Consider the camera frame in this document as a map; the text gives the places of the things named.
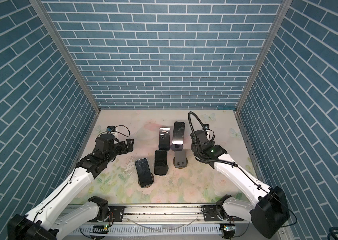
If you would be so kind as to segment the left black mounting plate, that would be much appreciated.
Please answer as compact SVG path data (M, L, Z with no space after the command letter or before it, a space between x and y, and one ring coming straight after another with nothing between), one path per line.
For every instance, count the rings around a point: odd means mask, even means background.
M125 206L100 207L95 221L118 223L123 221Z

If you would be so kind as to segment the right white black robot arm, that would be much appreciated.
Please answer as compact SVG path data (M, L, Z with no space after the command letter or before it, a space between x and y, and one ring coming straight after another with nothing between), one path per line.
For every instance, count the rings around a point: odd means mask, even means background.
M191 150L195 159L210 165L226 176L248 198L248 202L225 195L215 204L217 216L228 224L223 226L223 238L235 238L237 226L235 218L240 218L253 225L265 238L272 238L280 228L290 225L287 221L296 216L289 209L285 192L278 186L270 187L242 168L220 145L215 144L215 133L199 121L200 130L191 129Z

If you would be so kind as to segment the middle black phone stand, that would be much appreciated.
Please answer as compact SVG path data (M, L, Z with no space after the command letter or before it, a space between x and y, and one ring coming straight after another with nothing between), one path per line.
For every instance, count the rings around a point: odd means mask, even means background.
M157 176L165 176L169 170L169 166L166 164L163 165L155 165L154 173Z

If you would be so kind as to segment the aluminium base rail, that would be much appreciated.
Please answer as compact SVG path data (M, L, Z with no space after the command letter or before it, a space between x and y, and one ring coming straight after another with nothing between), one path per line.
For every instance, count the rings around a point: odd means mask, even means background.
M109 223L109 222L96 222L94 220L88 221L83 225L95 225L104 227L108 229L113 225L189 225L189 224L219 224L221 230L223 226L228 224L225 221L216 221L216 222L205 222L203 219L202 212L200 207L205 204L153 204L153 205L124 205L125 212L122 222L118 223ZM63 217L69 214L72 211L75 211L80 206L70 205L64 209L60 217ZM231 240L237 239L265 239L253 225L249 225L247 221L243 220L242 222L234 221L237 226L236 237ZM220 239L223 238L223 232L221 235L218 235ZM159 236L179 236L179 235L158 235ZM136 236L136 237L155 237L155 236ZM94 239L105 239L107 237L99 236L89 236L89 238ZM270 239L277 240L289 240L291 239L290 235L287 232L287 228L280 228L276 234Z

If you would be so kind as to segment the black mounting plate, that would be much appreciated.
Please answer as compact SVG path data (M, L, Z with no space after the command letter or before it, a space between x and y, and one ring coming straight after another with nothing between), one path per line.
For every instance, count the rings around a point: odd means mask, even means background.
M95 221L118 223L123 221L125 206L100 207Z
M243 219L236 216L228 216L226 213L222 212L222 208L218 209L216 205L202 205L200 210L203 215L205 222L216 222L216 221L225 221L225 222L242 222Z

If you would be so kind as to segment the purple-edged back left phone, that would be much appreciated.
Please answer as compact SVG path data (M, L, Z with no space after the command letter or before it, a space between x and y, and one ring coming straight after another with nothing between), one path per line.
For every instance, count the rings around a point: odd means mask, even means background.
M159 150L170 150L170 128L160 128Z

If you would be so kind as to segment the wood-base grey phone stand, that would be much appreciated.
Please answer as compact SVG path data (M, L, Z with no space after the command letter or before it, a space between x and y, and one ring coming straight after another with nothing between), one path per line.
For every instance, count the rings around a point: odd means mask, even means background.
M188 160L186 157L186 151L176 151L174 153L173 164L178 169L183 169L187 167Z

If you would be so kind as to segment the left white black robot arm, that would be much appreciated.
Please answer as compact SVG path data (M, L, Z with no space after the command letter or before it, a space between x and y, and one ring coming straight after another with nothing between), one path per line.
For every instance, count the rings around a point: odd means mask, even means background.
M133 139L119 141L111 133L99 135L94 150L76 164L73 172L49 196L25 215L15 215L8 222L8 239L61 240L88 221L111 221L108 201L97 196L63 217L60 214L110 162L133 150Z

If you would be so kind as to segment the black phone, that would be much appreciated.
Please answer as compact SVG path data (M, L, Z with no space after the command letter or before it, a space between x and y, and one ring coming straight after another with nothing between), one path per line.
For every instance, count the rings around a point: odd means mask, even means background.
M174 122L173 134L172 134L173 145L183 145L184 132L185 132L185 123Z
M154 165L163 165L167 164L167 159L168 159L168 152L167 151L161 151L161 150L156 150L155 151L155 164Z
M135 162L138 179L144 176L153 175L150 170L148 159L143 158Z

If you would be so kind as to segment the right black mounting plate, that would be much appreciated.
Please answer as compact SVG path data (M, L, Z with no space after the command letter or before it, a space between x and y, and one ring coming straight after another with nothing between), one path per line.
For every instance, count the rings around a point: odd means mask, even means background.
M225 221L225 222L242 222L243 219L236 216L228 216L226 213L222 212L222 208L218 209L216 205L202 205L200 210L203 215L205 222L216 222L216 221Z

